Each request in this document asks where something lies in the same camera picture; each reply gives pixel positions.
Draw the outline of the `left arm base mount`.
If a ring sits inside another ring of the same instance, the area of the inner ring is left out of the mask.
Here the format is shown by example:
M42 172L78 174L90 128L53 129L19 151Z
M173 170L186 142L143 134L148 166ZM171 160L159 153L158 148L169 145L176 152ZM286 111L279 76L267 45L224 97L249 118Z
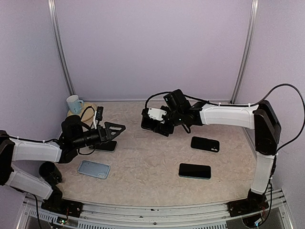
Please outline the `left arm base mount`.
M60 189L53 186L50 197L42 201L41 208L67 217L79 218L83 203L62 198Z

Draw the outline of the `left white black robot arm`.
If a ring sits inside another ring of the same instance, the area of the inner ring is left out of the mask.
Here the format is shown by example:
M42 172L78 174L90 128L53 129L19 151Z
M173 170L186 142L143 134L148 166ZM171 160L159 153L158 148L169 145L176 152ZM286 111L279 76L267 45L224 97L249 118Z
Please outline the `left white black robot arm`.
M68 116L61 124L59 139L47 141L26 140L0 132L0 184L25 191L47 200L56 212L67 207L64 198L55 193L51 184L12 165L13 161L45 161L59 164L71 162L78 150L104 144L119 136L124 125L105 122L91 129L78 115Z

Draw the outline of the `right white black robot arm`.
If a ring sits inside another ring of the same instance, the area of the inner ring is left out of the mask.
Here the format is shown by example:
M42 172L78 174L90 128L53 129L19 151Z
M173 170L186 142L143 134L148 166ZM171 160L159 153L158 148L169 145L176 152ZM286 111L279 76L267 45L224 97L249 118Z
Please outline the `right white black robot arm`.
M261 206L275 164L281 125L267 100L253 104L214 104L197 99L190 104L190 96L180 89L163 92L166 102L161 108L145 106L142 115L152 123L151 129L161 135L173 133L175 126L182 125L190 132L193 125L230 125L254 130L256 168L250 197L244 200L244 208L255 211Z

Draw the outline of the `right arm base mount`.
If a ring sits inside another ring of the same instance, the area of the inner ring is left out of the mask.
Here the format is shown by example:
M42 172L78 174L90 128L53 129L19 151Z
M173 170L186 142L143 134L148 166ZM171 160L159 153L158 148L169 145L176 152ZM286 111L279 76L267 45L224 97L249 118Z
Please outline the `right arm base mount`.
M256 194L249 190L247 198L227 203L230 217L237 217L268 209L269 204L265 194Z

